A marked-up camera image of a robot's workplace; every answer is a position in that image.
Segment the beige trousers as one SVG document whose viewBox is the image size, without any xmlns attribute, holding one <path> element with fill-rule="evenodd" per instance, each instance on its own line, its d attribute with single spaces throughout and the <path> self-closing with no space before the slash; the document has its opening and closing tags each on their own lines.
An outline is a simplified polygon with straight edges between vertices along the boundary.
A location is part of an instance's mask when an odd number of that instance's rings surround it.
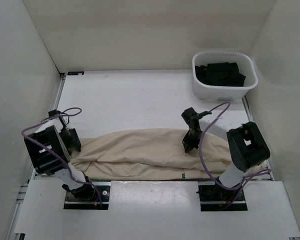
<svg viewBox="0 0 300 240">
<path fill-rule="evenodd" d="M 208 178 L 199 150 L 185 153 L 184 129 L 150 128 L 112 132 L 82 138 L 81 151 L 72 165 L 97 180 L 141 181 Z M 203 160 L 213 176 L 231 164 L 228 143 L 207 133 L 203 138 Z"/>
</svg>

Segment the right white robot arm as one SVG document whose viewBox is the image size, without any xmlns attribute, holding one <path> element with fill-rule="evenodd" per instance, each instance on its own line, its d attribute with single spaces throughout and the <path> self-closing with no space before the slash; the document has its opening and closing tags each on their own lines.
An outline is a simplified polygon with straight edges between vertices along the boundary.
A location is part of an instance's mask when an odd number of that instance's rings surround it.
<svg viewBox="0 0 300 240">
<path fill-rule="evenodd" d="M 198 113 L 192 107 L 184 110 L 181 117 L 189 127 L 182 140 L 184 151 L 199 150 L 203 168 L 215 182 L 214 193 L 220 200 L 228 199 L 233 191 L 240 189 L 248 178 L 246 172 L 271 156 L 258 126 L 252 121 L 231 128 L 231 122 L 213 115 L 212 111 Z M 232 163 L 217 178 L 209 172 L 203 159 L 203 140 L 207 133 L 227 141 L 229 147 Z"/>
</svg>

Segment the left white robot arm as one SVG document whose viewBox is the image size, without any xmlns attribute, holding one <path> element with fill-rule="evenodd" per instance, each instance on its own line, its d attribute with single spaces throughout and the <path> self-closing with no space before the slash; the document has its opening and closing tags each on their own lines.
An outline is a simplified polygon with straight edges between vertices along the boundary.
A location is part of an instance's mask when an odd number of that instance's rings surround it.
<svg viewBox="0 0 300 240">
<path fill-rule="evenodd" d="M 79 200 L 91 200 L 96 195 L 90 179 L 82 171 L 77 170 L 71 159 L 81 151 L 82 144 L 75 128 L 69 126 L 70 121 L 64 118 L 76 114 L 57 109 L 48 112 L 48 117 L 41 123 L 21 131 L 26 149 L 34 170 L 59 178 L 62 188 Z"/>
</svg>

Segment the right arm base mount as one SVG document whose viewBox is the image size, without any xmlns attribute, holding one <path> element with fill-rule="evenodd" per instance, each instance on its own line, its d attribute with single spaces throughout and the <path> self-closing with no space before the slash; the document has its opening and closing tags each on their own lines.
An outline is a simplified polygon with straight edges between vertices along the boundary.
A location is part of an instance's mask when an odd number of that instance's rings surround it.
<svg viewBox="0 0 300 240">
<path fill-rule="evenodd" d="M 212 182 L 199 182 L 196 192 L 201 212 L 243 212 L 247 203 L 243 190 L 226 190 Z"/>
</svg>

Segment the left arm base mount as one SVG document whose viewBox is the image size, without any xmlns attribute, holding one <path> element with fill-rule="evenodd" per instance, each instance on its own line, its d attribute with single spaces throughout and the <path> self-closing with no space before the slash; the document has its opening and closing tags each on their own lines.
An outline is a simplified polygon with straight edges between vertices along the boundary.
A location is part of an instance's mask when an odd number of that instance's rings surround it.
<svg viewBox="0 0 300 240">
<path fill-rule="evenodd" d="M 94 182 L 93 184 L 97 187 L 101 200 L 92 186 L 84 186 L 80 187 L 75 194 L 70 191 L 66 192 L 63 208 L 65 210 L 108 210 L 111 183 L 108 181 Z"/>
</svg>

